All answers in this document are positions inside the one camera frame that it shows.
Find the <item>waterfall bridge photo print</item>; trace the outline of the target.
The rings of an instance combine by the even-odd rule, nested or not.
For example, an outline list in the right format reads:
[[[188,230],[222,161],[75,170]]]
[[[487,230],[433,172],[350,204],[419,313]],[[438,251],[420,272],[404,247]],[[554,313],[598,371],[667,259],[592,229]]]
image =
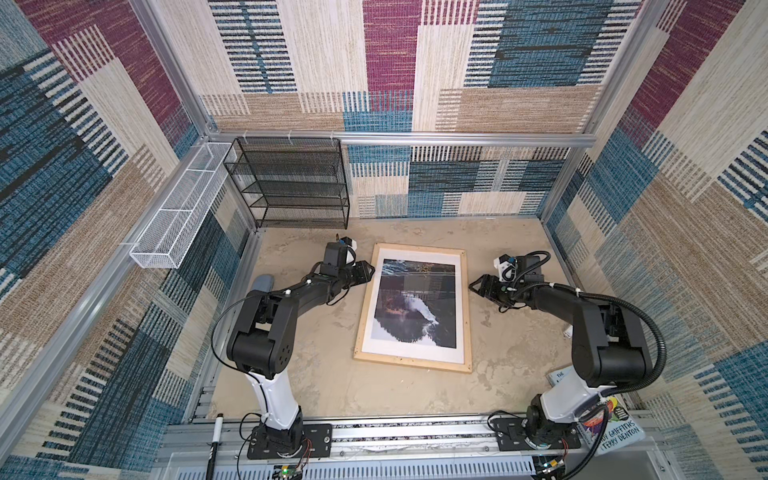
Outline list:
[[[371,338],[456,348],[456,267],[444,263],[385,259],[373,311]]]

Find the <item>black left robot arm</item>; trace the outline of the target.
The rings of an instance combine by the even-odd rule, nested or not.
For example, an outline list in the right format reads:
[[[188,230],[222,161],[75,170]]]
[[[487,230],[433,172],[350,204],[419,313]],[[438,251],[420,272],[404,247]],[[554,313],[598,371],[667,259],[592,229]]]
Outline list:
[[[298,319],[316,307],[338,303],[351,288],[370,282],[374,273],[369,262],[357,258],[356,241],[340,237],[326,245],[324,258],[298,283],[282,290],[252,289],[243,299],[225,354],[259,401],[260,424],[252,447],[285,457],[307,449],[303,413],[286,373]]]

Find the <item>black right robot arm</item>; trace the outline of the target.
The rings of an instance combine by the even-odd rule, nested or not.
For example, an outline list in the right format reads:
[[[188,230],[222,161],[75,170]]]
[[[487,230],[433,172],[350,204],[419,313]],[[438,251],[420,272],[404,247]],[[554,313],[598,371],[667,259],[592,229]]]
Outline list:
[[[534,449],[560,445],[586,415],[606,415],[609,397],[653,384],[668,358],[663,334],[648,314],[614,296],[547,281],[542,268],[550,258],[543,250],[502,255],[495,273],[469,285],[500,312],[538,310],[572,329],[572,373],[535,396],[519,426],[506,433],[523,436]]]

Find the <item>blue grey glasses case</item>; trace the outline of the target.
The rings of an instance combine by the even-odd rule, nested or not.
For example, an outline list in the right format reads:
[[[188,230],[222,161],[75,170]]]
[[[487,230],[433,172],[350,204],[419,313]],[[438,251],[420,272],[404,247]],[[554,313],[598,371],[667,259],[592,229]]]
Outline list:
[[[270,292],[274,287],[274,276],[270,274],[263,274],[257,276],[251,286],[252,291]]]

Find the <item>colourful treehouse book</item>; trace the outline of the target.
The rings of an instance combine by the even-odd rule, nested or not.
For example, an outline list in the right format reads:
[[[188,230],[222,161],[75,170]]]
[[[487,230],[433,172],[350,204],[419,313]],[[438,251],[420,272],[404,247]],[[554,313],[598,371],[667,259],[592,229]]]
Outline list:
[[[542,395],[545,418],[553,423],[575,423],[578,432],[591,447],[603,422],[601,401],[608,405],[608,427],[598,447],[597,456],[622,449],[646,438],[646,432],[616,397],[601,397],[588,387],[572,366],[547,375],[551,389]]]

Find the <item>black white marker pen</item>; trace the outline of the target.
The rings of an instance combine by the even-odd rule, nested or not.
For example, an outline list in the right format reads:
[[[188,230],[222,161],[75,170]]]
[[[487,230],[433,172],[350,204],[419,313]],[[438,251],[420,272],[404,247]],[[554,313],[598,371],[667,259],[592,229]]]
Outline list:
[[[210,443],[210,450],[209,450],[209,455],[208,455],[206,470],[205,470],[205,477],[204,477],[205,480],[213,480],[215,476],[216,458],[217,458],[217,453],[218,453],[219,444],[221,440],[223,424],[224,424],[224,415],[222,413],[219,413],[215,417],[214,430],[213,430],[212,440]]]

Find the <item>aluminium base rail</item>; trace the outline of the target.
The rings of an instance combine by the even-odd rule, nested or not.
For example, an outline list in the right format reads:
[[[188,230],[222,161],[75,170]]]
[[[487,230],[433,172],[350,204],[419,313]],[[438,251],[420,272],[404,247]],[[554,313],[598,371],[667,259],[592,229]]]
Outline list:
[[[644,439],[593,458],[583,479],[679,479],[682,474],[647,411],[633,414]],[[320,441],[322,458],[306,462],[305,479],[534,479],[550,460],[566,468],[586,455],[584,441],[550,450],[530,450],[522,440],[492,432],[484,415],[358,417],[329,420]],[[210,421],[168,428],[150,476],[153,479],[277,479],[294,459],[250,459],[243,438],[252,422],[226,421],[214,469],[207,469],[214,425]]]

